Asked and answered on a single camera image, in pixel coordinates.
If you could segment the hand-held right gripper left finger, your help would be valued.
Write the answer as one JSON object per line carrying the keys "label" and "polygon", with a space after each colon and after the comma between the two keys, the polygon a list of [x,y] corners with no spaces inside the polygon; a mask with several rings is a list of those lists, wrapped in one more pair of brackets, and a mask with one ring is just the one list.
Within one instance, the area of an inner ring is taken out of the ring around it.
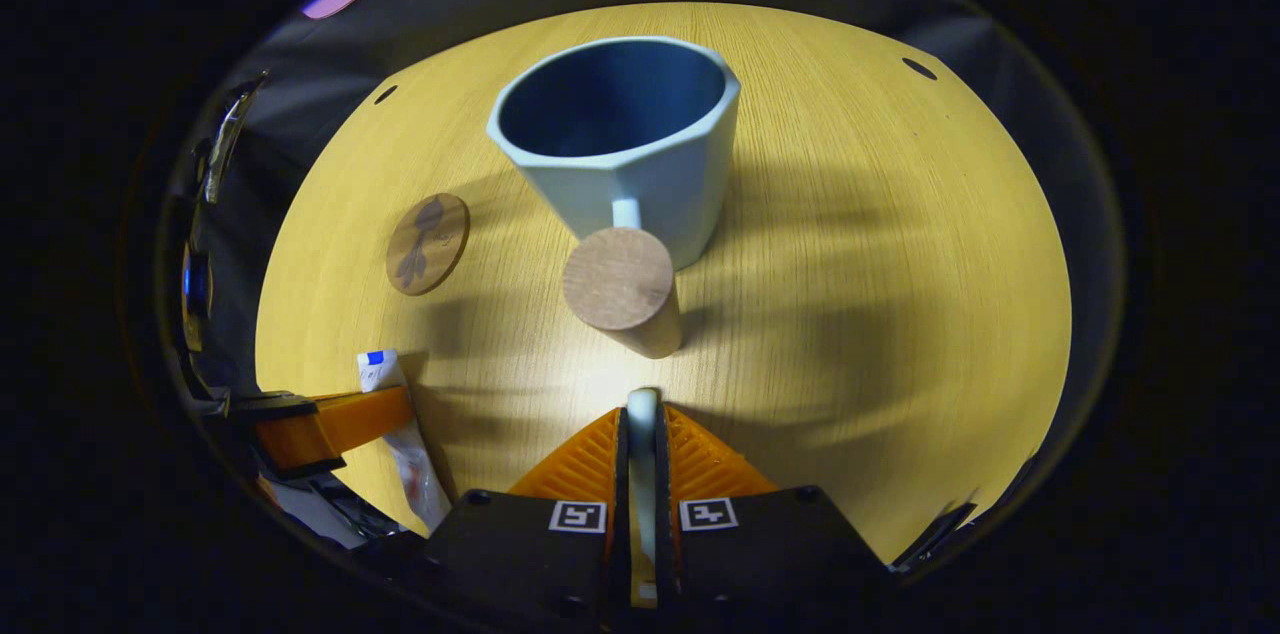
{"label": "hand-held right gripper left finger", "polygon": [[611,633],[630,606],[628,416],[612,409],[426,539],[428,593],[508,633]]}

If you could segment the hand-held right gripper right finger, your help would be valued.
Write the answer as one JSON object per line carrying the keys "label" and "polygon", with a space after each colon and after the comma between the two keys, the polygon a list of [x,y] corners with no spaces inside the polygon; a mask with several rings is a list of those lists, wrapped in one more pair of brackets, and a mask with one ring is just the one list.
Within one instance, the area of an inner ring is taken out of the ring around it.
{"label": "hand-held right gripper right finger", "polygon": [[890,569],[818,485],[781,488],[689,415],[655,416],[658,631],[855,631]]}

